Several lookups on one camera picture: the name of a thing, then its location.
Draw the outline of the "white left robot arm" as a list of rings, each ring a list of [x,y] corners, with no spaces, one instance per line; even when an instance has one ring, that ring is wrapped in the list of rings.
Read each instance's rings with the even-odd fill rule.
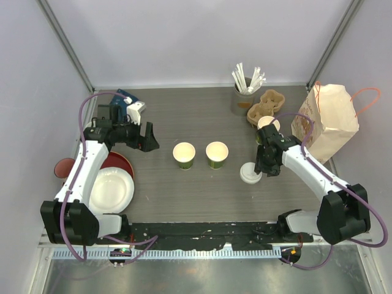
[[[54,200],[44,201],[40,214],[48,239],[54,244],[92,246],[99,238],[109,235],[116,244],[129,240],[127,218],[119,213],[94,214],[89,198],[99,170],[117,143],[143,152],[159,149],[153,124],[146,123],[141,135],[137,124],[96,120],[83,131],[80,152],[66,183]]]

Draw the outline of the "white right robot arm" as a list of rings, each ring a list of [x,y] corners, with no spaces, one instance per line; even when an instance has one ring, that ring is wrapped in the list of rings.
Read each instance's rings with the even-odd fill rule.
[[[272,124],[259,129],[257,136],[261,144],[257,148],[254,172],[278,176],[281,167],[286,167],[320,200],[316,211],[294,209],[279,215],[276,227],[279,239],[289,242],[299,233],[307,233],[335,245],[370,230],[368,195],[362,185],[350,185],[332,174],[296,137],[284,137]]]

